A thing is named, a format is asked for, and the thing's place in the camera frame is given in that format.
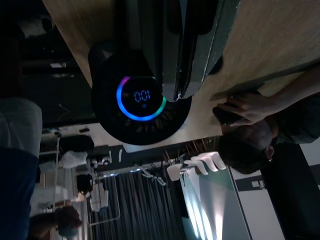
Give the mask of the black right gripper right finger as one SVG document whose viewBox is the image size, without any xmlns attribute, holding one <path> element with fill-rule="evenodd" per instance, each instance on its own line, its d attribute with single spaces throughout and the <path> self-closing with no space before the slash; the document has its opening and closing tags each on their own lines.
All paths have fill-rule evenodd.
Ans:
<svg viewBox="0 0 320 240">
<path fill-rule="evenodd" d="M 239 0 L 189 0 L 182 45 L 180 97 L 193 96 L 222 57 Z"/>
</svg>

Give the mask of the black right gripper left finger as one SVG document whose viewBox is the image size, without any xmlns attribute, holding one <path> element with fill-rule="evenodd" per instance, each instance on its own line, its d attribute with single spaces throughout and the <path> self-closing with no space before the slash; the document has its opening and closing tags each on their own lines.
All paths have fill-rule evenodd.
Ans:
<svg viewBox="0 0 320 240">
<path fill-rule="evenodd" d="M 128 45 L 140 50 L 170 102 L 180 97 L 182 14 L 178 0 L 125 1 Z"/>
</svg>

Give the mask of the person's right hand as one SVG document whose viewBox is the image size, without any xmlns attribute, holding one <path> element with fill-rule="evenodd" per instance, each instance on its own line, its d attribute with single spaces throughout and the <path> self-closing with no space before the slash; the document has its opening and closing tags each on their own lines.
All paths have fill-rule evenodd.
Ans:
<svg viewBox="0 0 320 240">
<path fill-rule="evenodd" d="M 245 94 L 228 97 L 226 103 L 218 107 L 241 117 L 232 123 L 232 126 L 253 125 L 266 117 L 273 115 L 278 110 L 278 104 L 271 98 L 259 94 Z"/>
</svg>

